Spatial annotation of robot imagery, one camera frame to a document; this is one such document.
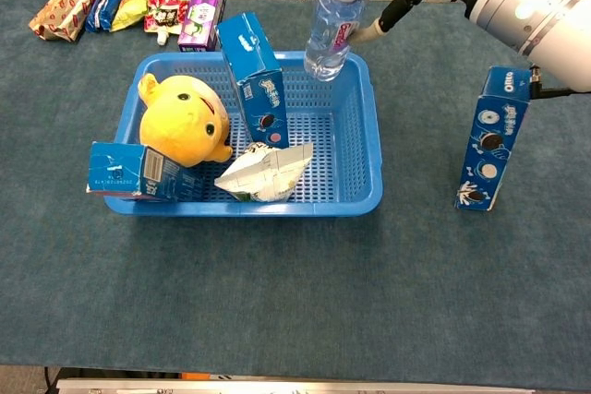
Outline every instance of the oreo cookie image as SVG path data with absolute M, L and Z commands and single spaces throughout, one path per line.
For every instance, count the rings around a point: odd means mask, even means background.
M 281 141 L 281 134 L 279 133 L 270 133 L 267 137 L 267 140 L 271 143 L 279 143 Z
M 482 194 L 480 191 L 472 191 L 467 195 L 467 197 L 473 202 L 481 202 L 486 198 L 486 196 Z
M 261 128 L 270 128 L 275 122 L 275 116 L 273 114 L 267 114 L 260 118 L 259 126 Z
M 502 145 L 503 139 L 500 134 L 487 133 L 480 139 L 480 146 L 486 151 L 493 151 Z
M 495 125 L 500 119 L 499 114 L 491 110 L 484 110 L 478 114 L 478 121 L 484 125 Z
M 476 170 L 478 175 L 486 180 L 496 179 L 499 175 L 499 170 L 492 163 L 481 163 Z

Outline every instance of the yellow plush toy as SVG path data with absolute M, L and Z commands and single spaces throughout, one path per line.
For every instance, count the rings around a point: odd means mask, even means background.
M 139 125 L 139 142 L 183 166 L 201 161 L 227 161 L 225 145 L 230 120 L 222 101 L 209 86 L 191 76 L 171 76 L 158 83 L 146 74 L 138 84 L 148 109 Z

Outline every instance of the table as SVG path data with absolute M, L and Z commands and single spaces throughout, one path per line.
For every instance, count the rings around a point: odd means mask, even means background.
M 591 101 L 533 103 L 496 208 L 455 209 L 488 67 L 526 66 L 461 6 L 421 5 L 357 50 L 375 211 L 173 220 L 85 194 L 90 144 L 113 139 L 155 36 L 44 42 L 27 23 L 45 2 L 0 0 L 0 363 L 591 388 Z M 254 10 L 294 50 L 311 8 L 230 0 L 227 17 Z

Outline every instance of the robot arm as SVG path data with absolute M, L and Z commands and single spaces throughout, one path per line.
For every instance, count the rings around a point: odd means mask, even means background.
M 422 0 L 393 0 L 351 43 L 383 36 Z M 591 90 L 591 0 L 462 0 L 465 16 L 574 91 Z

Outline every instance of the blue oreo box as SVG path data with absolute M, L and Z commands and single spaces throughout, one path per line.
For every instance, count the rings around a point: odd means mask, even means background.
M 494 66 L 478 98 L 455 207 L 490 211 L 531 98 L 531 72 Z
M 289 147 L 283 73 L 257 15 L 229 18 L 218 24 L 217 33 L 250 137 Z
M 199 201 L 194 170 L 144 145 L 93 142 L 87 193 L 168 202 Z

